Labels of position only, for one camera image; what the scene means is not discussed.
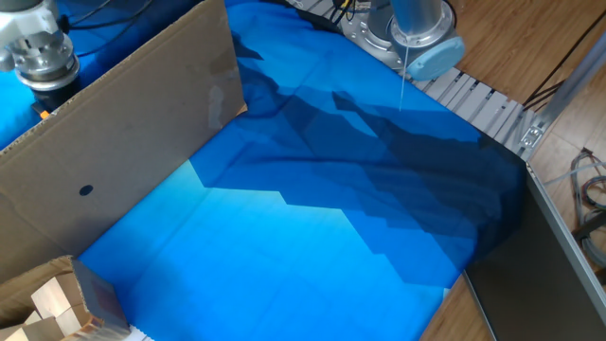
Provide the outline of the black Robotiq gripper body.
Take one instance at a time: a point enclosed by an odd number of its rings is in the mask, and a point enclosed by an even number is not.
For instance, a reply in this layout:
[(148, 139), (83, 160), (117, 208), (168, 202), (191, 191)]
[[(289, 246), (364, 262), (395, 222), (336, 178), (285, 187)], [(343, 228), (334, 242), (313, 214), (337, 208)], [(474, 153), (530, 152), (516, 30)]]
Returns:
[(80, 89), (80, 76), (77, 76), (65, 87), (49, 91), (33, 90), (32, 93), (35, 101), (30, 105), (30, 107), (37, 114), (41, 114), (43, 111), (52, 113), (66, 101), (76, 95)]

